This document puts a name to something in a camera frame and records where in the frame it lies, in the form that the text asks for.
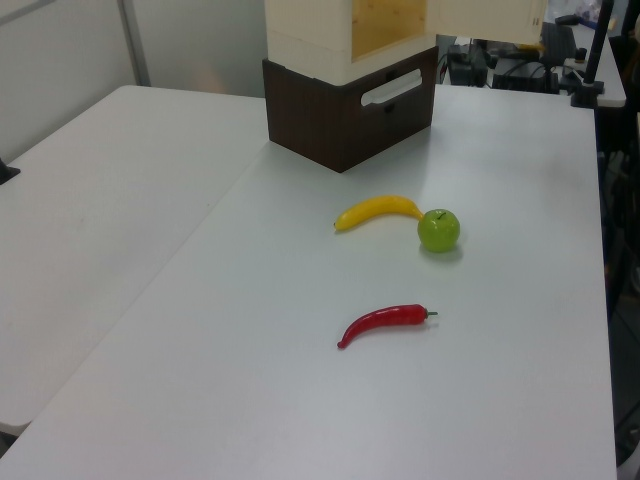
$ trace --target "red chili pepper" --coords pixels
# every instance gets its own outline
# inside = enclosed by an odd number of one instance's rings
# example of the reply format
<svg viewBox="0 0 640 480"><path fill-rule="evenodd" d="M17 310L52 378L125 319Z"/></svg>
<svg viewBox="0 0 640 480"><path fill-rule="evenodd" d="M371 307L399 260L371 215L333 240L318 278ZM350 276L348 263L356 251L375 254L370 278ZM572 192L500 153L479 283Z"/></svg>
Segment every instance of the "red chili pepper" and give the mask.
<svg viewBox="0 0 640 480"><path fill-rule="evenodd" d="M437 312L428 312L422 305L397 305L367 313L347 328L342 340L338 342L338 348L347 348L354 338L373 328L420 325L429 315L437 314Z"/></svg>

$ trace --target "green apple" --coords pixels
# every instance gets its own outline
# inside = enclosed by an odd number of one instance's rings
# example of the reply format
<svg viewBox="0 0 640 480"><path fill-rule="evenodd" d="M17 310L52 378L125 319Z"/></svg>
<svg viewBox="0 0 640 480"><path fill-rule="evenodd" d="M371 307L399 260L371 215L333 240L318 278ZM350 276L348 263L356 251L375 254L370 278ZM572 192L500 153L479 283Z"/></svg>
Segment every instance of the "green apple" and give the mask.
<svg viewBox="0 0 640 480"><path fill-rule="evenodd" d="M460 222L449 210L430 210L418 222L418 236L431 252L448 252L460 236Z"/></svg>

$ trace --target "white handle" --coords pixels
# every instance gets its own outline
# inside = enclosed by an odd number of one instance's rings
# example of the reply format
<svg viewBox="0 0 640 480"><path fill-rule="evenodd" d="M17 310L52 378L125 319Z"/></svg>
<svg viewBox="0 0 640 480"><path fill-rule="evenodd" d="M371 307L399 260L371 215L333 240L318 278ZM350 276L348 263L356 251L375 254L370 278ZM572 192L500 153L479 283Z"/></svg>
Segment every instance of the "white handle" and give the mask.
<svg viewBox="0 0 640 480"><path fill-rule="evenodd" d="M420 73L420 69L417 69L373 90L369 90L362 95L360 103L363 107L372 103L384 103L420 85L422 85L422 74Z"/></svg>

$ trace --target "banana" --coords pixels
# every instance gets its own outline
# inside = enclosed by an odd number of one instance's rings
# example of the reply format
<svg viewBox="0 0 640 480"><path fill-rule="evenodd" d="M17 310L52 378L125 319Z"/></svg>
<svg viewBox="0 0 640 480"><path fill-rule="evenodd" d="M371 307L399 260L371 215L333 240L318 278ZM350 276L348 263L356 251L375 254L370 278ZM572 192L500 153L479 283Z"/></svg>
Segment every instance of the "banana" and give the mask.
<svg viewBox="0 0 640 480"><path fill-rule="evenodd" d="M400 195L382 195L360 202L338 217L333 224L337 231L355 227L370 218L385 213L399 213L422 220L420 209L406 197Z"/></svg>

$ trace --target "dark brown box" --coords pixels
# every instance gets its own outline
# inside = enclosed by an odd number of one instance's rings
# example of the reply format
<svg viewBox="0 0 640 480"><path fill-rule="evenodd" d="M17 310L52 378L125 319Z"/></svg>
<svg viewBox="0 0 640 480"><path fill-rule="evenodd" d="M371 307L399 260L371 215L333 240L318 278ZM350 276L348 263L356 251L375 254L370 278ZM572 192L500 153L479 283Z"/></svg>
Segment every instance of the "dark brown box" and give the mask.
<svg viewBox="0 0 640 480"><path fill-rule="evenodd" d="M438 47L341 87L264 60L269 138L336 172L431 125ZM362 95L413 70L422 85L385 103L361 105Z"/></svg>

